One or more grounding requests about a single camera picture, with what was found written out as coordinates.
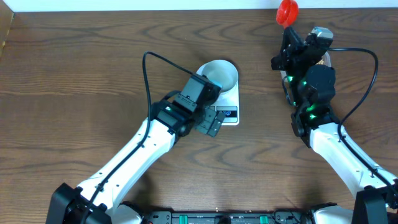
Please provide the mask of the red plastic measuring scoop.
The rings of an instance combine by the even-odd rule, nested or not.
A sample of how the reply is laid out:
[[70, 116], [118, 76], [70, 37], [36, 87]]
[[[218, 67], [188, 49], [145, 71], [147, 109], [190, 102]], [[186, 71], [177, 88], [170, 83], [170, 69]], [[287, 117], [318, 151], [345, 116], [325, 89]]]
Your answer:
[[291, 26], [299, 14], [299, 6], [295, 0], [283, 0], [276, 14], [276, 22], [284, 29]]

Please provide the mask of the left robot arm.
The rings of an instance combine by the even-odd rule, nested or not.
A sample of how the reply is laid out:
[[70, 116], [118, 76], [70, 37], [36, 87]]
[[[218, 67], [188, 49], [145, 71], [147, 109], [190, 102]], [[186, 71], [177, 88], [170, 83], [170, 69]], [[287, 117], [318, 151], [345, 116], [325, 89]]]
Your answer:
[[223, 113], [210, 109], [222, 85], [196, 73], [183, 90], [149, 106], [132, 139], [98, 172], [76, 188], [63, 183], [53, 194], [47, 223], [140, 223], [142, 217], [122, 203], [146, 170], [192, 129], [216, 136]]

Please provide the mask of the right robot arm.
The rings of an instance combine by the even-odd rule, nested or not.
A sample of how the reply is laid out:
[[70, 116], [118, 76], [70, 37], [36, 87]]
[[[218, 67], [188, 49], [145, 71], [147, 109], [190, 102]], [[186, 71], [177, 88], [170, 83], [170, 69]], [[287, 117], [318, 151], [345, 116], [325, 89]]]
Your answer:
[[282, 87], [294, 107], [291, 125], [294, 134], [329, 163], [345, 183], [355, 203], [352, 210], [335, 203], [314, 206], [301, 223], [397, 223], [397, 176], [367, 155], [347, 133], [344, 119], [331, 106], [335, 96], [335, 69], [320, 63], [333, 50], [333, 33], [314, 27], [301, 39], [288, 26], [271, 67], [285, 75]]

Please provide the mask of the white digital kitchen scale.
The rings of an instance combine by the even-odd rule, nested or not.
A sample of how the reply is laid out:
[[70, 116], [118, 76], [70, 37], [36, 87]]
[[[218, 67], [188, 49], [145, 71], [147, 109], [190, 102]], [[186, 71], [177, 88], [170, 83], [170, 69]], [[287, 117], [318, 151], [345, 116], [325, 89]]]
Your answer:
[[[199, 74], [204, 65], [197, 70], [197, 74]], [[237, 126], [239, 124], [239, 73], [238, 84], [230, 91], [221, 92], [218, 99], [211, 105], [211, 108], [225, 115], [223, 126]]]

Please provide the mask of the grey round bowl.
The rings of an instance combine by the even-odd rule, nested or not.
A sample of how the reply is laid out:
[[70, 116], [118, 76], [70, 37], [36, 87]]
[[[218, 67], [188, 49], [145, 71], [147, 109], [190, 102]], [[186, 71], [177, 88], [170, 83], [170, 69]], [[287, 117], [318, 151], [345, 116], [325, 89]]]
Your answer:
[[238, 84], [238, 70], [227, 60], [210, 61], [203, 66], [199, 74], [221, 83], [222, 93], [232, 90]]

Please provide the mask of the clear plastic container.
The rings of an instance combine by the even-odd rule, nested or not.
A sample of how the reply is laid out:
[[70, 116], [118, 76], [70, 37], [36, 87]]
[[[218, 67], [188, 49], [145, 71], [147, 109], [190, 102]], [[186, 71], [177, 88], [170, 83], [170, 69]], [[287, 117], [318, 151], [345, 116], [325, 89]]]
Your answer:
[[[330, 55], [328, 52], [326, 52], [320, 61], [317, 62], [317, 65], [326, 65], [328, 67], [331, 67], [331, 59], [330, 59]], [[281, 78], [285, 83], [291, 82], [293, 77], [288, 76], [286, 71], [281, 71]]]

